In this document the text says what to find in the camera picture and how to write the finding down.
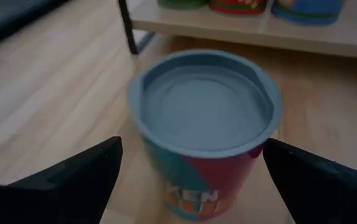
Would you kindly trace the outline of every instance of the blue lid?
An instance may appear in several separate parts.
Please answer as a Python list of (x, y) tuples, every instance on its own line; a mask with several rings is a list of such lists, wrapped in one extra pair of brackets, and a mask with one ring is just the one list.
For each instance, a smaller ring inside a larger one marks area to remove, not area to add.
[(263, 143), (282, 116), (262, 69), (216, 50), (172, 54), (136, 77), (128, 102), (141, 133), (187, 156), (228, 157)]

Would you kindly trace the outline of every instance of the wooden floor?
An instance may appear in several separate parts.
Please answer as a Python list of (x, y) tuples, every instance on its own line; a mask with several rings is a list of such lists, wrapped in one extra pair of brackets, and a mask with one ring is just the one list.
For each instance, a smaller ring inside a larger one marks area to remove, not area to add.
[[(102, 222), (190, 223), (163, 206), (125, 88), (159, 58), (193, 48), (259, 64), (283, 95), (274, 137), (357, 169), (357, 59), (165, 35), (132, 56), (116, 1), (74, 0), (0, 44), (0, 184), (120, 135), (123, 162)], [(208, 223), (293, 221), (259, 158), (236, 204)]]

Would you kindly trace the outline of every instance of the white shelf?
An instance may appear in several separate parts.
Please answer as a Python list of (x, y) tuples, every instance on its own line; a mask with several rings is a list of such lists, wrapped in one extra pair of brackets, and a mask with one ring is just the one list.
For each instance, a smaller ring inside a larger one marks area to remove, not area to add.
[(339, 20), (324, 27), (298, 26), (275, 18), (269, 9), (258, 16), (230, 16), (208, 7), (164, 9), (156, 0), (143, 0), (131, 19), (134, 29), (357, 57), (357, 0), (349, 0)]

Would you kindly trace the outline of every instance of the green container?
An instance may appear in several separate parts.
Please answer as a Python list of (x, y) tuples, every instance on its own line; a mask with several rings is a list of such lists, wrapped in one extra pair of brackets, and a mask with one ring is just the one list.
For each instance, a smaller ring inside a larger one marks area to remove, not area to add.
[(158, 0), (159, 6), (168, 9), (197, 9), (208, 2), (209, 0)]

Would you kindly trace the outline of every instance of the paper cup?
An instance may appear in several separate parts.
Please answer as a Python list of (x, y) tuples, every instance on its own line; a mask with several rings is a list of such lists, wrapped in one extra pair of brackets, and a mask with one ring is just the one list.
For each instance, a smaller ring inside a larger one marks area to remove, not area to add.
[(192, 220), (232, 205), (282, 116), (278, 88), (260, 67), (215, 50), (153, 65), (130, 84), (128, 104), (167, 206)]
[(226, 14), (260, 14), (265, 11), (268, 0), (210, 0), (209, 7)]
[(197, 9), (207, 5), (207, 0), (158, 0), (158, 5), (167, 9)]
[(340, 15), (346, 0), (275, 0), (271, 12), (276, 17), (299, 24), (328, 25)]

